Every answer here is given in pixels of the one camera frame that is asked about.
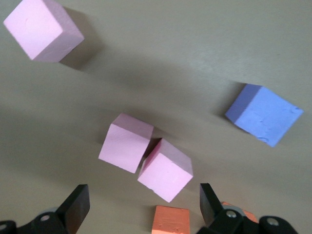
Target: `pink cube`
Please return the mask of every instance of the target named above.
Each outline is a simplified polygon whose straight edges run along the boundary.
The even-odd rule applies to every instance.
[[[59,62],[84,37],[54,0],[22,0],[3,22],[31,60]]]
[[[171,202],[192,178],[191,159],[162,139],[143,162],[138,181]]]
[[[135,173],[151,140],[153,126],[120,114],[108,129],[99,159]]]

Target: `blue cube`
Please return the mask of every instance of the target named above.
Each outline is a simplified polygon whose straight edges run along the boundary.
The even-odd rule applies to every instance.
[[[266,87],[246,84],[225,115],[239,128],[274,147],[302,113]]]

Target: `purple cube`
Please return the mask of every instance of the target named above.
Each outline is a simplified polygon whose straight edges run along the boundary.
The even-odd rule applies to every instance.
[[[274,147],[302,113],[266,87],[247,84],[225,115],[236,126]]]
[[[191,159],[162,139],[143,162],[138,181],[171,202],[192,178]]]
[[[110,125],[99,159],[135,173],[151,140],[153,126],[126,114]]]
[[[54,0],[22,0],[3,22],[31,60],[59,62],[84,37]]]

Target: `black plastic part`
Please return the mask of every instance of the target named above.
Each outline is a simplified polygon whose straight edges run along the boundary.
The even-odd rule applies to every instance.
[[[282,218],[264,216],[255,223],[235,210],[224,209],[208,183],[200,184],[200,210],[207,227],[197,234],[298,234]]]
[[[88,185],[78,185],[56,212],[40,214],[19,228],[14,221],[2,221],[0,234],[75,234],[89,210]]]
[[[234,212],[235,217],[229,217],[227,212]],[[234,210],[222,210],[209,229],[222,234],[239,234],[243,228],[243,216]]]
[[[221,233],[210,230],[207,227],[202,227],[196,234],[221,234]]]
[[[251,221],[246,216],[243,219],[243,234],[260,234],[258,223]]]
[[[199,195],[200,211],[206,226],[209,226],[224,209],[210,184],[200,184]]]
[[[88,185],[78,185],[76,189],[55,211],[68,234],[75,234],[90,210]]]
[[[271,225],[269,218],[273,218],[278,222],[278,226]],[[265,234],[298,234],[296,230],[286,220],[275,216],[264,216],[259,221],[260,231]]]

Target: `metal screw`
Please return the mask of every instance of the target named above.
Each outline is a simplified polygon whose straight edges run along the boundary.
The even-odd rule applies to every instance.
[[[278,221],[277,221],[275,218],[268,218],[268,219],[267,219],[267,222],[268,222],[270,225],[272,225],[272,226],[278,226],[278,225],[279,225]]]
[[[226,215],[230,218],[236,218],[236,213],[234,211],[227,211]]]
[[[6,224],[0,225],[0,231],[6,229]]]
[[[44,222],[44,221],[47,221],[49,218],[50,218],[49,215],[45,215],[40,218],[40,221]]]

